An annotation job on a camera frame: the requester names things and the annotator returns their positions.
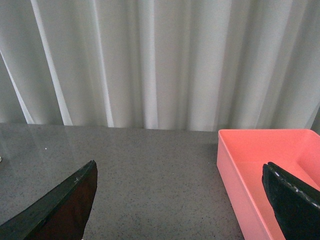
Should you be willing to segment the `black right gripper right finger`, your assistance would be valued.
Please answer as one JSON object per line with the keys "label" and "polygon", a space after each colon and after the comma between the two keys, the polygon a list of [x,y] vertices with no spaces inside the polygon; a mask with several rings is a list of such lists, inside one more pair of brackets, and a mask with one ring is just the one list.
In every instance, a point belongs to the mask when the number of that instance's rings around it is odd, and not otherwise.
{"label": "black right gripper right finger", "polygon": [[320,191],[268,162],[262,184],[277,223],[287,240],[320,238]]}

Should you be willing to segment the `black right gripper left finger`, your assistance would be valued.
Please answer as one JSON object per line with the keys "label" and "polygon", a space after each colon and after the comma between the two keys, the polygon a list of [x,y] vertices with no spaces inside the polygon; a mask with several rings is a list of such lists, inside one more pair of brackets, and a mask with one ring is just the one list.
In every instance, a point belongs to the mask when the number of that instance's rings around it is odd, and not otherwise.
{"label": "black right gripper left finger", "polygon": [[2,240],[80,240],[89,220],[98,169],[89,161],[31,206],[0,226]]}

